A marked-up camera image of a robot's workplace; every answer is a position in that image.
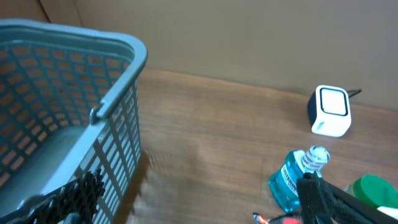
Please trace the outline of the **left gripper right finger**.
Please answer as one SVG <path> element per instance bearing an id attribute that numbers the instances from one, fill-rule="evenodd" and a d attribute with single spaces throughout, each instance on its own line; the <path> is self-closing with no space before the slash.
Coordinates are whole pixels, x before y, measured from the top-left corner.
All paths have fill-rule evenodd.
<path id="1" fill-rule="evenodd" d="M 316 174 L 297 180 L 297 193 L 304 224 L 397 224 L 397 219 L 366 205 Z"/>

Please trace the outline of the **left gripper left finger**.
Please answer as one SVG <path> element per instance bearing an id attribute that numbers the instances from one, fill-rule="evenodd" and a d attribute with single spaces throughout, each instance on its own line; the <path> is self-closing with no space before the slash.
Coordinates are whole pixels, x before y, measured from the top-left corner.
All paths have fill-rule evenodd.
<path id="1" fill-rule="evenodd" d="M 93 223 L 99 212 L 98 200 L 104 193 L 101 169 L 88 171 L 46 195 L 23 201 L 17 210 L 6 215 L 6 224 Z"/>

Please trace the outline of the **black red snack packet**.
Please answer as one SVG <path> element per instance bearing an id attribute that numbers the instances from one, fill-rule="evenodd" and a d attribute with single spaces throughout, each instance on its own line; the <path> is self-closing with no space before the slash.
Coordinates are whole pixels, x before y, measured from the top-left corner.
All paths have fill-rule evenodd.
<path id="1" fill-rule="evenodd" d="M 302 217 L 299 213 L 286 213 L 275 218 L 266 218 L 260 213 L 253 212 L 255 224 L 303 224 Z"/>

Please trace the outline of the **blue mouthwash bottle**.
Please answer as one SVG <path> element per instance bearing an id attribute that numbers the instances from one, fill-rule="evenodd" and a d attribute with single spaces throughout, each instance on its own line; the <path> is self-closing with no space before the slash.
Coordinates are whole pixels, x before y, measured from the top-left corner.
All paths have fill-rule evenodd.
<path id="1" fill-rule="evenodd" d="M 330 153 L 322 146 L 312 146 L 309 150 L 290 151 L 280 169 L 269 178 L 269 188 L 278 206 L 286 213 L 300 206 L 297 180 L 304 173 L 322 177 L 321 169 L 329 162 Z"/>

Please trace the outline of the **green lid jar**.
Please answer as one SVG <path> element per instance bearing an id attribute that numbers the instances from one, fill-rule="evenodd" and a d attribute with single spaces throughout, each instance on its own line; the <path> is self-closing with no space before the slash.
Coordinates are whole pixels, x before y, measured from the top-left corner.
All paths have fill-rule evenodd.
<path id="1" fill-rule="evenodd" d="M 377 175 L 364 175 L 344 191 L 372 208 L 397 208 L 396 188 Z"/>

